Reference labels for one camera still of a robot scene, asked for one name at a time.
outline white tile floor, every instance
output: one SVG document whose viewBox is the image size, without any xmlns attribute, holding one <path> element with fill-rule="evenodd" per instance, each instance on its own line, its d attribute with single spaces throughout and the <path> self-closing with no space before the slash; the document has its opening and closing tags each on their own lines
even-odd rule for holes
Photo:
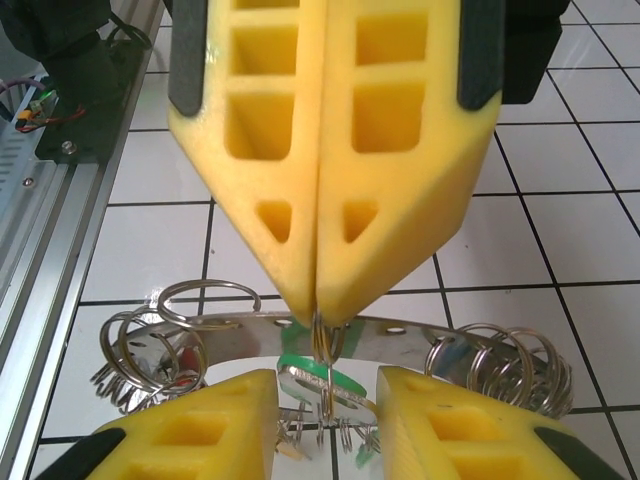
<svg viewBox="0 0 640 480">
<path fill-rule="evenodd" d="M 563 23 L 564 36 L 535 100 L 506 106 L 500 115 L 461 231 L 438 252 L 437 262 L 429 260 L 367 313 L 456 327 L 524 326 L 547 335 L 575 373 L 576 408 L 565 423 L 636 479 L 640 3 L 575 0 Z M 163 25 L 33 475 L 70 442 L 117 415 L 94 397 L 88 382 L 102 363 L 97 332 L 110 314 L 203 275 L 248 284 L 261 295 L 277 293 L 167 131 L 168 17 Z M 268 302 L 282 307 L 279 300 Z M 213 301 L 205 309 L 238 306 L 248 307 Z M 315 442 L 315 433 L 305 433 L 307 441 Z M 322 455 L 320 467 L 306 474 L 310 480 L 332 474 L 382 478 L 376 462 L 360 471 L 340 449 L 333 462 L 330 450 Z M 292 478 L 282 458 L 274 471 L 275 479 Z"/>
</svg>

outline red wire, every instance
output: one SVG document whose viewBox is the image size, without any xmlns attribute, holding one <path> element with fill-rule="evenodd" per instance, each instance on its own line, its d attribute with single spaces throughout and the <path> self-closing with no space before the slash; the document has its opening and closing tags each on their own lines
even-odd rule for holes
<svg viewBox="0 0 640 480">
<path fill-rule="evenodd" d="M 57 125 L 57 124 L 60 124 L 60 123 L 70 122 L 72 120 L 75 120 L 77 118 L 82 117 L 86 113 L 87 113 L 87 111 L 84 108 L 82 108 L 82 106 L 79 106 L 78 110 L 76 111 L 76 113 L 74 113 L 73 115 L 71 115 L 69 117 L 46 118 L 46 119 L 43 119 L 42 121 L 40 119 L 37 119 L 37 118 L 32 118 L 29 121 L 31 123 L 34 123 L 36 126 L 34 126 L 34 127 L 25 126 L 25 127 L 16 128 L 16 130 L 21 132 L 21 133 L 29 133 L 29 132 L 33 132 L 34 130 L 37 130 L 39 128 L 46 127 L 47 125 Z"/>
</svg>

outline black wire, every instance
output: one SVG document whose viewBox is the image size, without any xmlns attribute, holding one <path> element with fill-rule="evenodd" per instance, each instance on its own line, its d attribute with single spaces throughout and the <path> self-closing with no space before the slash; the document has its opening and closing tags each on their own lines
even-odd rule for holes
<svg viewBox="0 0 640 480">
<path fill-rule="evenodd" d="M 116 38 L 118 32 L 122 31 L 127 37 L 140 45 L 143 50 L 149 50 L 153 48 L 151 44 L 151 40 L 147 37 L 147 34 L 144 33 L 137 27 L 133 25 L 126 24 L 120 17 L 118 17 L 115 13 L 111 13 L 109 19 L 115 24 L 116 28 L 114 28 L 109 36 L 106 39 L 107 47 L 111 47 Z"/>
<path fill-rule="evenodd" d="M 11 123 L 13 120 L 13 115 L 9 111 L 9 109 L 5 106 L 4 103 L 0 102 L 0 117 L 2 117 L 7 122 Z"/>
</svg>

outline metal key ring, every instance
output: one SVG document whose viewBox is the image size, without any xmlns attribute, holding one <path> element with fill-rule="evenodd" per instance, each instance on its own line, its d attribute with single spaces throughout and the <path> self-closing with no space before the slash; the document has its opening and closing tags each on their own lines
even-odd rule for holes
<svg viewBox="0 0 640 480">
<path fill-rule="evenodd" d="M 226 280 L 189 280 L 186 282 L 176 283 L 170 287 L 165 288 L 158 296 L 158 313 L 160 316 L 169 323 L 172 323 L 185 330 L 198 330 L 198 331 L 215 331 L 215 330 L 228 330 L 231 328 L 237 328 L 237 325 L 232 322 L 225 322 L 222 324 L 206 323 L 211 320 L 216 320 L 220 316 L 218 314 L 209 315 L 193 315 L 186 316 L 171 310 L 167 303 L 176 295 L 179 295 L 190 290 L 204 289 L 204 288 L 230 288 L 233 290 L 240 290 L 253 299 L 253 311 L 259 312 L 262 308 L 262 301 L 260 296 L 255 290 L 249 287 L 241 285 L 235 282 L 229 282 Z"/>
</svg>

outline screw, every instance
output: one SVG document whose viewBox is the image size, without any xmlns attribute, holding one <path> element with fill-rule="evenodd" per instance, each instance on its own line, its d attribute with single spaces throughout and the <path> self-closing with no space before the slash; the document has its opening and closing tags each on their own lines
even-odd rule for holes
<svg viewBox="0 0 640 480">
<path fill-rule="evenodd" d="M 75 143 L 69 140 L 62 142 L 62 153 L 64 153 L 65 155 L 73 155 L 77 150 L 78 147 L 76 147 Z"/>
</svg>

